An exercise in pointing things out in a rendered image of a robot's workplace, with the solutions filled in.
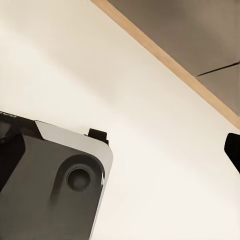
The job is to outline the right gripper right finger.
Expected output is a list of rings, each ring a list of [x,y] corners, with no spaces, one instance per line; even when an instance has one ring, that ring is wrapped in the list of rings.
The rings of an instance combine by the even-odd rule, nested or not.
[[[240,173],[240,135],[235,133],[229,133],[227,135],[224,151],[231,159]]]

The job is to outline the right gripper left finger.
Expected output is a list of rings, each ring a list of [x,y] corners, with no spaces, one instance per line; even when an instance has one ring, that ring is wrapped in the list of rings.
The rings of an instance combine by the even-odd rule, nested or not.
[[[26,152],[22,133],[0,138],[0,193]]]

